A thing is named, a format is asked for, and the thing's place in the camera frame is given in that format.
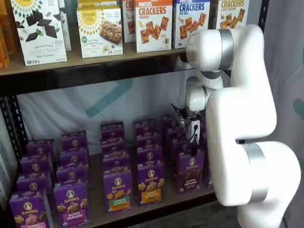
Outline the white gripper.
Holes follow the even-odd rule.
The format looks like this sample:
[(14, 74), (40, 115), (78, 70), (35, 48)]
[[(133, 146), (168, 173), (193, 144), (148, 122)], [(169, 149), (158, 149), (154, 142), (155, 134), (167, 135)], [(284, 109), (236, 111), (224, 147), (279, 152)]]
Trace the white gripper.
[(200, 140), (200, 120), (190, 120), (186, 124), (186, 139), (192, 142), (191, 153), (197, 153)]

